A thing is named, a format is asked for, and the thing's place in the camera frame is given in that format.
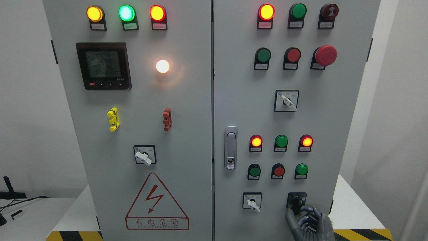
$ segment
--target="white wall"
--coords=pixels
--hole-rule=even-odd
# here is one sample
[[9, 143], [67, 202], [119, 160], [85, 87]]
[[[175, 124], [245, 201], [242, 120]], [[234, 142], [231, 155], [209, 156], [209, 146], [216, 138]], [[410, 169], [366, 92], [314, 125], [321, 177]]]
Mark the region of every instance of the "white wall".
[[361, 80], [360, 92], [340, 167], [340, 175], [348, 183], [352, 182], [354, 176], [397, 4], [398, 0], [382, 0], [379, 6], [373, 31], [372, 49]]
[[27, 196], [76, 197], [87, 180], [42, 0], [0, 9], [0, 175]]
[[426, 0], [398, 3], [351, 185], [403, 241], [428, 229], [427, 15]]

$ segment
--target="electrical hazard triangle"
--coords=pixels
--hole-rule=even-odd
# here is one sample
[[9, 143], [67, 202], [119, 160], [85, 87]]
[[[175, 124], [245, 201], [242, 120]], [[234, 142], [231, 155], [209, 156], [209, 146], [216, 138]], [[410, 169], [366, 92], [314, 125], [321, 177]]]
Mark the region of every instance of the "electrical hazard triangle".
[[154, 172], [147, 176], [125, 221], [127, 229], [189, 230], [189, 217]]

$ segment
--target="white table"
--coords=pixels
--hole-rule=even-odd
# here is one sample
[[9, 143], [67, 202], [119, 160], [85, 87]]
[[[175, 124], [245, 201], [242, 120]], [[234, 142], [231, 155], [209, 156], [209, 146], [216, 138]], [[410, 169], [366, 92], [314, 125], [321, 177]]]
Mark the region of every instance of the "white table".
[[[384, 229], [385, 227], [339, 175], [329, 215], [334, 229]], [[53, 229], [55, 231], [100, 231], [89, 186]]]
[[[35, 199], [2, 211], [7, 223], [0, 227], [0, 241], [44, 241], [58, 221], [75, 202], [75, 198]], [[0, 199], [0, 206], [10, 203]], [[22, 210], [17, 220], [11, 214]]]

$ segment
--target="white switch handle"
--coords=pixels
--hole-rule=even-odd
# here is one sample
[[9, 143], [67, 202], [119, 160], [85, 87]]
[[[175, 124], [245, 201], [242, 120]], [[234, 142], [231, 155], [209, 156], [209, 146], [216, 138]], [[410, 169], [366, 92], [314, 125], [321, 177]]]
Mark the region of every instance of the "white switch handle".
[[288, 107], [290, 107], [293, 111], [297, 111], [297, 108], [294, 106], [293, 102], [290, 101], [287, 97], [281, 95], [282, 101]]
[[256, 213], [260, 212], [260, 208], [257, 206], [255, 201], [247, 200], [247, 203], [248, 207], [250, 207], [253, 211], [255, 211]]
[[143, 163], [147, 166], [150, 166], [152, 163], [152, 160], [150, 160], [149, 155], [147, 155], [146, 153], [141, 153], [137, 151], [137, 153], [135, 153], [135, 158], [137, 158], [137, 160], [141, 159]]

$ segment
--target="electrical control cabinet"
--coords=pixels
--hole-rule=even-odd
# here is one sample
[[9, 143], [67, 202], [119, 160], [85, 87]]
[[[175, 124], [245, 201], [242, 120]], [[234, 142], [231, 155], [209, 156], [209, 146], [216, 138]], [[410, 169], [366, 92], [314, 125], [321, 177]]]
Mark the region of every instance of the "electrical control cabinet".
[[104, 240], [211, 240], [211, 1], [43, 3]]
[[[261, 0], [214, 0], [216, 240], [293, 240], [284, 218], [289, 192], [305, 192], [306, 205], [329, 212], [380, 1], [268, 3], [274, 11], [260, 12]], [[271, 29], [258, 29], [260, 18]], [[289, 29], [290, 20], [299, 28]], [[233, 169], [224, 159], [230, 126]], [[260, 193], [260, 212], [243, 193]]]
[[43, 0], [106, 241], [328, 213], [380, 0]]

